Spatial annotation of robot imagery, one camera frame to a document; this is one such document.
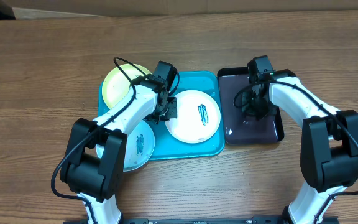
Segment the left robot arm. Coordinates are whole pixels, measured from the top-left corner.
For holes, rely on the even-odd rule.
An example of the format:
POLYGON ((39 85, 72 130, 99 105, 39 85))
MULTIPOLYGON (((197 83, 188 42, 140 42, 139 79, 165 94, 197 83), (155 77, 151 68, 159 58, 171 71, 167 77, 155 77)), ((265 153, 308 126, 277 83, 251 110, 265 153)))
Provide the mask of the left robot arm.
POLYGON ((124 223, 115 194, 122 180, 127 138, 143 120, 158 124, 177 117, 170 89, 178 79, 177 69, 160 61, 152 74, 130 80, 127 95, 107 113, 74 123, 65 156, 52 174, 51 189, 58 197, 81 200, 88 214, 86 223, 124 223))

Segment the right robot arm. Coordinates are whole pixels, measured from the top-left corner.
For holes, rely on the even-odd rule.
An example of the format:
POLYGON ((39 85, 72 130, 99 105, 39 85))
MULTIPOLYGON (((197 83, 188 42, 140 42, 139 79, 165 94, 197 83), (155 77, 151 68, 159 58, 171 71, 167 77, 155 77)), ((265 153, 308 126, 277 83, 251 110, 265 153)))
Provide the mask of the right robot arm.
POLYGON ((301 128, 300 167, 305 180, 280 223, 325 223, 342 195, 358 195, 358 113, 341 111, 303 86, 289 69, 274 70, 264 55, 247 64, 249 83, 233 105, 260 120, 284 110, 301 128))

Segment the white plate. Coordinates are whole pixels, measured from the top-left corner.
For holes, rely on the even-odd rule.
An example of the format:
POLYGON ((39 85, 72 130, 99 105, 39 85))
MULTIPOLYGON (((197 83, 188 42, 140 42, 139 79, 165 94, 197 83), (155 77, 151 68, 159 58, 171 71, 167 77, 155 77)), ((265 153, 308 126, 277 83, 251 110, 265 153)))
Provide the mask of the white plate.
POLYGON ((221 112, 216 101, 198 90, 175 95, 177 117, 166 121, 169 133, 177 140, 198 144, 211 138, 219 128, 221 112))

